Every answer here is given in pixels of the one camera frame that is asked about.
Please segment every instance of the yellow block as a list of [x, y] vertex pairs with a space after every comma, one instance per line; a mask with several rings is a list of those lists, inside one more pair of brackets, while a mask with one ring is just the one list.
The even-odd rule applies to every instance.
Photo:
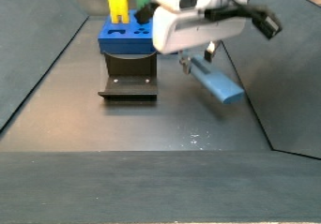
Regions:
[[121, 17], [122, 23], [130, 23], [129, 0], [109, 0], [109, 4], [110, 4], [112, 22], [120, 23], [120, 17]]

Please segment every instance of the blue block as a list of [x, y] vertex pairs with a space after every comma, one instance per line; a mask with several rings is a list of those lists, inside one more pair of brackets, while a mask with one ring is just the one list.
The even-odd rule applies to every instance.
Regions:
[[109, 16], [98, 37], [101, 53], [150, 54], [156, 52], [152, 41], [153, 20], [140, 24], [134, 13], [136, 10], [130, 10], [129, 24], [112, 23], [112, 16]]
[[232, 104], [243, 99], [245, 90], [201, 55], [192, 58], [191, 73], [224, 104]]

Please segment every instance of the black stand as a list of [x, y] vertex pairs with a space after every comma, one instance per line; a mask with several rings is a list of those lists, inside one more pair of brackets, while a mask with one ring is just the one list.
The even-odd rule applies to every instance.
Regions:
[[105, 53], [109, 81], [106, 91], [98, 95], [106, 99], [157, 98], [157, 53], [144, 58], [120, 58]]

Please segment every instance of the gray floor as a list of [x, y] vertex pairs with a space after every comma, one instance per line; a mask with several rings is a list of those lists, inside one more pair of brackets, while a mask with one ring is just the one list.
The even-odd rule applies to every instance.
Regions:
[[277, 152], [0, 153], [0, 222], [320, 222], [320, 169]]
[[[158, 56], [156, 102], [108, 103], [97, 94], [108, 81], [102, 25], [86, 23], [2, 133], [2, 152], [271, 150], [248, 101], [223, 105], [184, 74], [177, 55]], [[216, 65], [237, 80], [224, 48]]]

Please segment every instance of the blue holder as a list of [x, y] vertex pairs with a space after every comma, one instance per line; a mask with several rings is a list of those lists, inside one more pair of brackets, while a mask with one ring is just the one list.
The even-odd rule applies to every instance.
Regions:
[[136, 10], [130, 10], [130, 23], [112, 23], [109, 16], [98, 36], [101, 53], [113, 54], [150, 54], [156, 52], [152, 41], [153, 20], [140, 24], [134, 17]]

